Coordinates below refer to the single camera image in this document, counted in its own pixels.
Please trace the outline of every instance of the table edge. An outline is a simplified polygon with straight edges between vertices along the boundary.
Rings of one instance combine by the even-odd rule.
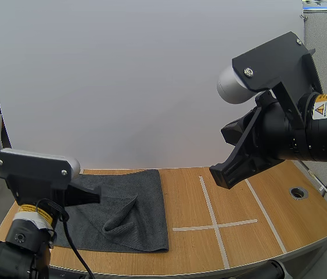
[[[173,277],[178,277],[178,278],[195,278],[195,277],[200,277],[200,276],[218,276],[218,275],[227,275],[229,273],[241,271],[244,269],[249,269],[252,267],[256,267],[258,265],[261,265],[262,263],[267,262],[268,260],[274,259],[274,260],[282,260],[288,257],[296,257],[299,255],[305,254],[305,252],[310,252],[311,250],[314,250],[315,248],[319,247],[320,244],[324,243],[327,241],[327,236],[324,238],[321,238],[315,242],[312,242],[306,246],[303,246],[299,249],[280,254],[276,257],[270,257],[268,259],[260,260],[258,262],[253,262],[253,263],[248,263],[248,264],[243,264],[240,266],[235,266],[235,267],[230,267],[228,269],[219,269],[219,270],[210,270],[210,271],[203,271],[203,272],[197,272],[197,273],[185,273],[185,274],[166,274],[166,275],[126,275],[126,274],[107,274],[107,273],[98,273],[98,272],[93,272],[94,275],[97,276],[102,276],[102,278],[173,278]],[[68,272],[74,272],[74,273],[84,273],[87,274],[86,271],[84,270],[76,270],[76,269],[69,269],[67,267],[60,267],[60,266],[54,266],[50,264],[50,268],[53,269],[58,269],[58,270],[64,270]]]

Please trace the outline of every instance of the yellow warning sticker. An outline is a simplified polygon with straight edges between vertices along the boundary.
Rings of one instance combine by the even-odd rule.
[[[36,212],[36,207],[34,205],[21,205],[19,212]],[[46,211],[38,208],[38,213],[46,219],[50,225],[52,224],[52,217]]]
[[[318,95],[315,99],[312,118],[313,120],[327,118],[327,94]]]

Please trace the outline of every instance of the wooden tabletop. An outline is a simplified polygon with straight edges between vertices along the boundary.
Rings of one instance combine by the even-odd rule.
[[[141,170],[84,170],[126,174]],[[300,170],[285,161],[232,189],[216,186],[208,167],[160,169],[167,253],[80,251],[93,272],[125,275],[202,273],[296,252],[327,238],[327,202]],[[289,189],[303,187],[308,198]],[[0,226],[4,241],[18,206]],[[69,248],[55,247],[51,265],[84,270]]]

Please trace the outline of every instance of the dark gray cloth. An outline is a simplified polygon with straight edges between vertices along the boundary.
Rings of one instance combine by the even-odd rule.
[[[115,176],[82,174],[75,183],[100,189],[100,204],[66,207],[70,236],[79,249],[167,252],[168,235],[158,170]],[[55,245],[70,247],[61,222]]]

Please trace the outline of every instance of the white board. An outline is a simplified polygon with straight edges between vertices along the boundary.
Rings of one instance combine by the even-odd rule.
[[[254,101],[225,103],[231,59],[293,31],[301,1],[0,1],[0,105],[13,148],[83,168],[209,166],[220,129]]]

